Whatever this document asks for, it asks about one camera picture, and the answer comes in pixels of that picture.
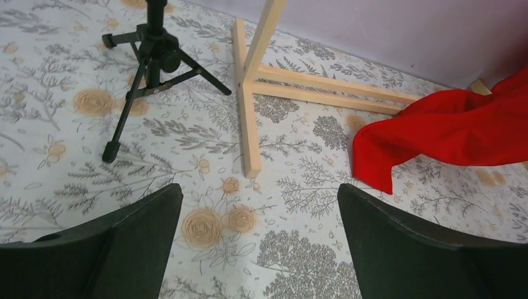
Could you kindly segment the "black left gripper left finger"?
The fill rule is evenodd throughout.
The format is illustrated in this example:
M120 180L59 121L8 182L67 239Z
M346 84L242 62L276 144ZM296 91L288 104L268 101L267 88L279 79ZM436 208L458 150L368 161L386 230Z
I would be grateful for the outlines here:
M1 246L2 298L157 298L182 207L176 183L33 242Z

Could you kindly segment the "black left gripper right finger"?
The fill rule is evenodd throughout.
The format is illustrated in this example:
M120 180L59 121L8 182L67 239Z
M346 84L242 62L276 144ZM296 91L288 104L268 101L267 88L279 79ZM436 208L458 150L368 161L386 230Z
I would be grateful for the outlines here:
M526 298L527 246L462 233L351 184L337 193L363 298Z

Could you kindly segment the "black tripod shock-mount stand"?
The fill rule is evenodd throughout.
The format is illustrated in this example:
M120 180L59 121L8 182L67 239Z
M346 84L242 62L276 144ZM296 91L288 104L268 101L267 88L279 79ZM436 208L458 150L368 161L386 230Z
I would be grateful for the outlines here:
M139 62L131 88L126 93L116 130L102 155L102 160L106 163L114 162L117 157L121 134L137 98L168 90L197 75L203 77L224 95L232 94L228 87L180 48L177 37L165 30L163 24L166 6L167 1L147 1L145 24L137 25L134 32L120 35L105 34L101 37L108 49L119 44L130 44Z

